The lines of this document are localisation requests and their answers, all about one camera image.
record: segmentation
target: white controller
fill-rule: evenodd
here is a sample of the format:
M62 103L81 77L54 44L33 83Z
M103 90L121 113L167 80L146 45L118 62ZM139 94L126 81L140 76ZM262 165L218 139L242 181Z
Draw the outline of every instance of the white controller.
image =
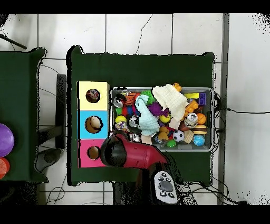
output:
M175 184L165 171L158 172L154 177L155 191L158 200L167 204L176 204L177 196Z

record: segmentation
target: metal tray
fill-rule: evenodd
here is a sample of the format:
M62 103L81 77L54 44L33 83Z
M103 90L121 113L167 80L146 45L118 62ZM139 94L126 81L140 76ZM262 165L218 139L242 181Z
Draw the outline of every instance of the metal tray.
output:
M123 90L128 90L131 92L142 92L147 89L152 89L152 87L114 87L110 90L110 131L112 131L112 126L116 118L115 106L112 100L116 94L123 92ZM206 127L207 134L205 135L205 143L203 146L196 146L193 142L187 144L183 141L177 143L175 147L167 147L165 144L156 143L152 140L152 144L155 145L161 152L208 152L214 147L214 94L211 88L205 87L183 87L181 93L188 94L193 92L205 92L206 93L206 105L204 106L202 113L206 116Z

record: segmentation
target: green table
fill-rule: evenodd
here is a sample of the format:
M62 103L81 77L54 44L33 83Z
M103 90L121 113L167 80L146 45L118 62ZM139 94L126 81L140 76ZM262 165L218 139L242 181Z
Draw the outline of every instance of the green table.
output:
M213 53L203 55L84 54L80 46L67 56L68 184L83 182L133 182L139 170L119 167L78 168L77 81L105 81L111 87L163 86L178 82L183 87L212 88ZM172 152L184 181L210 186L211 152Z
M34 170L37 137L37 69L44 49L0 52L0 123L14 134L13 150L6 156L11 168L1 181L47 182Z

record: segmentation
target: soccer ball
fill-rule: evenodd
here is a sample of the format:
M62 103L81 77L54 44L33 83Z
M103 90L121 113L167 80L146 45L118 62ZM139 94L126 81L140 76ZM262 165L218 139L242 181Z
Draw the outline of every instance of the soccer ball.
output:
M172 137L176 142L183 141L185 138L184 133L180 130L174 131Z

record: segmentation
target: purple toy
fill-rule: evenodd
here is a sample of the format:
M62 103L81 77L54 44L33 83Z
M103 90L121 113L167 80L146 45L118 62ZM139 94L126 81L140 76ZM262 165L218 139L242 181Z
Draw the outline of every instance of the purple toy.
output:
M147 105L147 108L154 116L164 115L167 117L169 114L169 109L166 108L164 111L162 111L162 106L158 102L153 102L152 104Z
M14 136L11 130L0 124L0 157L8 155L14 146Z

